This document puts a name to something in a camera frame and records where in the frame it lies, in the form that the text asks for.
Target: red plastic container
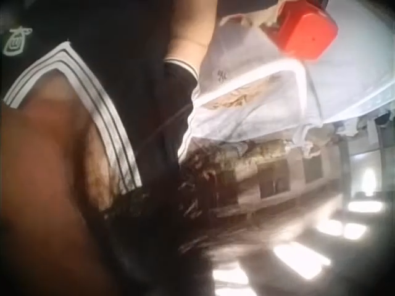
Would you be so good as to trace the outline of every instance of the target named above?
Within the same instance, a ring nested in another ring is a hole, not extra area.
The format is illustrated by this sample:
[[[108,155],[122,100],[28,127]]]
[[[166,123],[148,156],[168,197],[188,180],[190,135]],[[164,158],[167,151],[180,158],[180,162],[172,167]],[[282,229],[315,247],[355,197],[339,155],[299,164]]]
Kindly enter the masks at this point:
[[[338,34],[335,21],[306,0],[285,2],[278,16],[278,29],[262,29],[286,55],[315,60]]]

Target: person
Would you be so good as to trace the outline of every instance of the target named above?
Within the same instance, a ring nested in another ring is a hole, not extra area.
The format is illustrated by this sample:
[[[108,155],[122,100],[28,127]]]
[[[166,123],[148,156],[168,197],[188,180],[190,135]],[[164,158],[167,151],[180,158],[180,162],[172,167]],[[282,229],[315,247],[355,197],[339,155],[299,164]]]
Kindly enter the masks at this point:
[[[210,158],[186,154],[217,1],[173,4],[38,0],[2,36],[2,258],[23,292],[213,295],[213,262],[278,232],[283,207],[218,213]]]

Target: logo on shorts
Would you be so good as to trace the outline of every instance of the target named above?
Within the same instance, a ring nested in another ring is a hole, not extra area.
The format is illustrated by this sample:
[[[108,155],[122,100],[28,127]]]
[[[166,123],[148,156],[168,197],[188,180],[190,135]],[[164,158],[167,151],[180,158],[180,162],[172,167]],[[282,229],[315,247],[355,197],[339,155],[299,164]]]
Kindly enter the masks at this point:
[[[21,54],[25,48],[26,36],[29,35],[33,29],[19,27],[18,29],[11,29],[12,35],[8,39],[2,53],[5,56],[13,57]]]

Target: black garment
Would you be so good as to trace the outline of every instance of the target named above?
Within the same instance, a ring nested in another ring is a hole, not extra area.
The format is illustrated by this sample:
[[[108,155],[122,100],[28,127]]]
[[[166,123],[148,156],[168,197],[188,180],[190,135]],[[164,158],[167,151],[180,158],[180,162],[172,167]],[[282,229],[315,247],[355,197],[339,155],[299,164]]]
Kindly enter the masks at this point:
[[[51,70],[74,87],[126,193],[158,177],[188,145],[197,73],[164,62],[172,7],[157,0],[38,0],[2,40],[1,98],[20,107]]]

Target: white fabric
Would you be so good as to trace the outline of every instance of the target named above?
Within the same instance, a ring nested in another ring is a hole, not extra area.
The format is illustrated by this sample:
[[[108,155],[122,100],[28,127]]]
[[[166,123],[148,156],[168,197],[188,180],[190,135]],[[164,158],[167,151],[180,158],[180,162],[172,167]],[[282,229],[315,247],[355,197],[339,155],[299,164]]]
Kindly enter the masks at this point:
[[[298,142],[311,126],[360,116],[394,100],[391,28],[356,0],[331,0],[327,11],[339,33],[318,61],[306,63],[314,87],[307,88],[303,117],[291,72],[281,72],[268,92],[245,106],[200,107],[223,94],[219,89],[239,87],[240,76],[282,57],[258,28],[231,23],[220,27],[201,68],[201,94],[194,101],[190,122],[193,136],[233,142],[299,126],[294,136]]]

